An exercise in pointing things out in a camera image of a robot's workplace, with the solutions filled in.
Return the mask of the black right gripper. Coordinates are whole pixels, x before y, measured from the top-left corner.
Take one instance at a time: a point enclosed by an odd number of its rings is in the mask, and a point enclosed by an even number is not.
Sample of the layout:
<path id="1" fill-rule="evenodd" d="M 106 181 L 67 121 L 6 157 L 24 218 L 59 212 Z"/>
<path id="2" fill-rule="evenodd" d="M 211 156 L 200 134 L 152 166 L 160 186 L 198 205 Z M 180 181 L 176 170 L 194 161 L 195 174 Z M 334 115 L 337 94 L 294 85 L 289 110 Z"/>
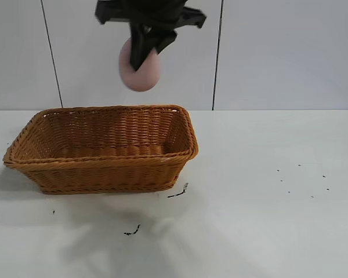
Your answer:
<path id="1" fill-rule="evenodd" d="M 186 6 L 186 1 L 97 1 L 95 16 L 100 24 L 130 22 L 130 64 L 137 71 L 154 49 L 160 54 L 177 38 L 174 29 L 186 25 L 201 28 L 206 15 Z M 146 26 L 157 27 L 148 33 Z"/>

